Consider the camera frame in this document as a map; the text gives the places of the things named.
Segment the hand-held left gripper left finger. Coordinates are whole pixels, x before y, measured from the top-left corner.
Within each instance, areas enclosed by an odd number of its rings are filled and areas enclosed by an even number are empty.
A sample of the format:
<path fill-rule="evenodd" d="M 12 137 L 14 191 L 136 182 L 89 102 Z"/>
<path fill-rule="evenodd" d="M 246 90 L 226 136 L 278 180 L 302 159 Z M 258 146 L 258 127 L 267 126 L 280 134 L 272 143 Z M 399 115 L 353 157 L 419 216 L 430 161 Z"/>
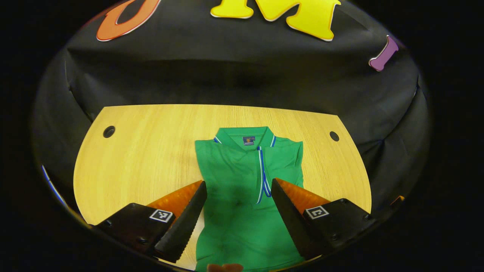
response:
<path fill-rule="evenodd" d="M 200 180 L 148 205 L 130 203 L 94 228 L 139 254 L 177 262 L 206 200 L 206 183 Z"/>

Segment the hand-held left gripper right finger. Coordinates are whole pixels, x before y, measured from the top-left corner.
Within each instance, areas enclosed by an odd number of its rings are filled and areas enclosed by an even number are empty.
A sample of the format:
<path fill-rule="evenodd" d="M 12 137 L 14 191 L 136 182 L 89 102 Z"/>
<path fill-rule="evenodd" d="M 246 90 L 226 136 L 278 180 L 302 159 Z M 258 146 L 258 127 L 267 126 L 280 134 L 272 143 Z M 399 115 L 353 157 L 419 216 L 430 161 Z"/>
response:
<path fill-rule="evenodd" d="M 350 200 L 330 201 L 275 178 L 271 194 L 299 254 L 305 260 L 330 255 L 355 242 L 377 219 Z"/>

